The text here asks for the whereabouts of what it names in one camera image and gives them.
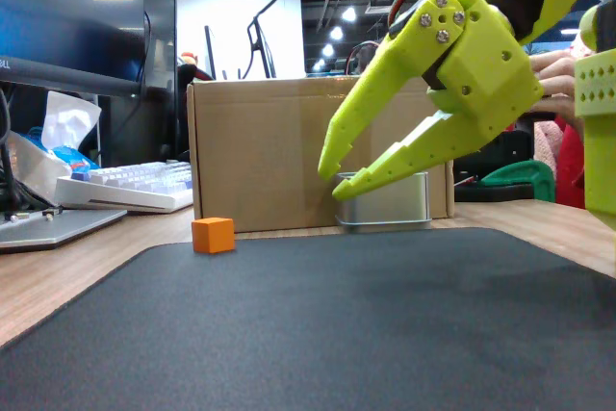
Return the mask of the person's hand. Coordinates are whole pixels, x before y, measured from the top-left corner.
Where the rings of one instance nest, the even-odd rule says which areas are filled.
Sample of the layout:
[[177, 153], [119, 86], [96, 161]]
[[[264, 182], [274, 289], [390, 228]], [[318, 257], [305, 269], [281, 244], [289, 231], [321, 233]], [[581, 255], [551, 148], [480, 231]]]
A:
[[560, 116], [583, 140], [584, 123], [575, 114], [576, 62], [568, 49], [530, 56], [531, 68], [543, 89], [543, 96], [528, 111]]

